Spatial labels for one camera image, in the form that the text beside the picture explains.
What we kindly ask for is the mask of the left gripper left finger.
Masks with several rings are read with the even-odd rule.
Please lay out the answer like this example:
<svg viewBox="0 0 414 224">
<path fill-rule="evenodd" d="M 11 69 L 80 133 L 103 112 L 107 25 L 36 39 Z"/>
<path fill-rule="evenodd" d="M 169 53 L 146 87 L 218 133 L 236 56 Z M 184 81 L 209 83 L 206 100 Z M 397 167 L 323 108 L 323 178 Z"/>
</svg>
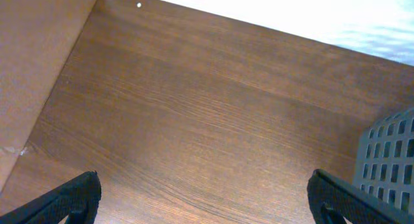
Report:
<svg viewBox="0 0 414 224">
<path fill-rule="evenodd" d="M 93 224 L 102 188 L 98 174 L 85 172 L 42 196 L 1 216 L 1 224 Z"/>
</svg>

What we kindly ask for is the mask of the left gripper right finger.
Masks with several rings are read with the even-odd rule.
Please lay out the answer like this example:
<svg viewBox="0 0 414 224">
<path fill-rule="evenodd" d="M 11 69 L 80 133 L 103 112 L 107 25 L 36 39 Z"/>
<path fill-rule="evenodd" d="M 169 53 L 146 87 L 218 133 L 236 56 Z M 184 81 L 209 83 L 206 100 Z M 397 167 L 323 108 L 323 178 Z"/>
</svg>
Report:
<svg viewBox="0 0 414 224">
<path fill-rule="evenodd" d="M 329 174 L 313 171 L 307 185 L 309 208 L 317 224 L 413 223 L 413 216 Z"/>
</svg>

